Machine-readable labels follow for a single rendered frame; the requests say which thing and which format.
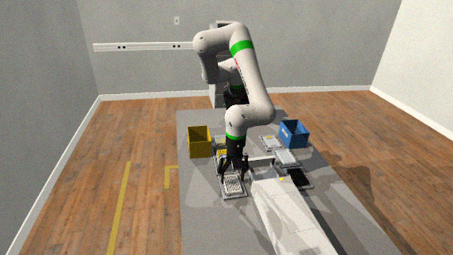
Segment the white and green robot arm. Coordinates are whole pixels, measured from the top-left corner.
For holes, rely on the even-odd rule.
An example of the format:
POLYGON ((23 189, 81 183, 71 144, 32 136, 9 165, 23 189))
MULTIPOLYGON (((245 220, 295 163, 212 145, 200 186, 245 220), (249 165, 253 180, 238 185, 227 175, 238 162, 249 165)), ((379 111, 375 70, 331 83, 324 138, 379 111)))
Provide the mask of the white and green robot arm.
POLYGON ((247 129, 268 125, 276 118, 276 109, 261 77, 253 41, 242 23, 196 34, 193 47, 202 62, 202 78, 214 85, 228 81, 229 94, 247 94, 249 104, 233 105, 225 114, 226 145, 239 150, 246 145, 247 129), (233 58, 217 62, 217 53, 230 49, 233 58), (235 65, 236 64, 236 65, 235 65))

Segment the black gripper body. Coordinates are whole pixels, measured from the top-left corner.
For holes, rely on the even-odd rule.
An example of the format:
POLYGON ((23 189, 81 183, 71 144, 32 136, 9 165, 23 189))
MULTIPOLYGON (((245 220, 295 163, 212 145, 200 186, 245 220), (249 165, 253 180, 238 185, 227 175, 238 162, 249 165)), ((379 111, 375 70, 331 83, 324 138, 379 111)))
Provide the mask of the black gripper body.
POLYGON ((243 152, 243 148, 239 149, 239 150, 234 150, 234 149, 230 149, 229 147, 227 147, 227 149, 226 149, 226 159, 228 161, 230 161, 232 158, 237 158, 237 157, 242 158, 243 157, 242 152, 243 152))

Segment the yellow waste bin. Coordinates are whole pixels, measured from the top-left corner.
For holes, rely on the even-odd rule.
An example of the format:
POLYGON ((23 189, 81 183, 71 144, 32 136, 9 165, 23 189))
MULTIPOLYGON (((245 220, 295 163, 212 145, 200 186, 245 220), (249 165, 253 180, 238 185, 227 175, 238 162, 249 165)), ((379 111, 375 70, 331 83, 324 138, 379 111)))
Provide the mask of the yellow waste bin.
POLYGON ((190 158, 211 157, 211 136, 208 126, 188 127, 190 158))

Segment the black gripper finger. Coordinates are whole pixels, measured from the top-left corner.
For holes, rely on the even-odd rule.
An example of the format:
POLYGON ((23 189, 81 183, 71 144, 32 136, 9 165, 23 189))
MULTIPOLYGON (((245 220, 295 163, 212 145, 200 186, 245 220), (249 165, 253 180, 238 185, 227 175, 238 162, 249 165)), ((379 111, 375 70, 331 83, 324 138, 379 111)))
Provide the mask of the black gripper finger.
POLYGON ((218 169, 217 169, 218 174, 220 174, 220 176, 221 176, 222 184, 223 184, 223 181, 224 181, 224 173, 225 173, 225 171, 227 170, 228 166, 231 164, 231 161, 232 161, 232 160, 230 160, 230 161, 226 160, 226 162, 225 162, 225 164, 223 166, 223 162, 224 162, 225 159, 226 159, 226 156, 220 155, 219 166, 218 166, 218 169))
POLYGON ((241 180, 244 180, 244 173, 246 173, 246 170, 249 170, 249 163, 248 163, 248 154, 245 153, 243 154, 243 158, 245 159, 246 167, 242 167, 242 172, 241 172, 241 180))

